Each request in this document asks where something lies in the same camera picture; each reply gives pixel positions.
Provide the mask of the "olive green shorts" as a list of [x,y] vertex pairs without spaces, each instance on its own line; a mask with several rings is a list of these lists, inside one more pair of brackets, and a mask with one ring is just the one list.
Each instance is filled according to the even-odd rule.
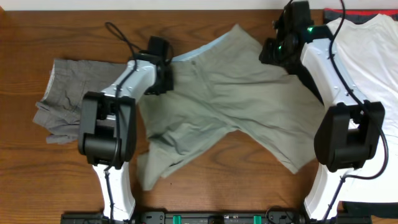
[[263,64],[260,43],[240,26],[172,61],[174,89],[143,96],[139,109],[149,150],[137,158],[144,190],[239,130],[289,171],[315,158],[325,109],[296,75]]

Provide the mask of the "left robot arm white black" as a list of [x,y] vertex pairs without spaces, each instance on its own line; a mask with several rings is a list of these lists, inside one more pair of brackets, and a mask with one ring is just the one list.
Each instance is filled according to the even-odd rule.
[[130,223],[136,201],[129,162],[136,148],[136,105],[144,95],[172,90],[168,52],[141,50],[117,79],[82,100],[78,150],[93,166],[104,200],[104,223]]

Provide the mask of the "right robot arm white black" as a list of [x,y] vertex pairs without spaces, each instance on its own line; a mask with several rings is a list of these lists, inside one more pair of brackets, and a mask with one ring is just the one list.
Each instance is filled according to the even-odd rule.
[[307,1],[289,1],[265,41],[259,60],[283,67],[319,99],[325,116],[313,146],[319,163],[304,201],[304,223],[365,223],[365,218],[338,215],[339,194],[347,180],[358,179],[372,159],[382,131],[385,109],[358,89],[334,47],[337,32],[317,26]]

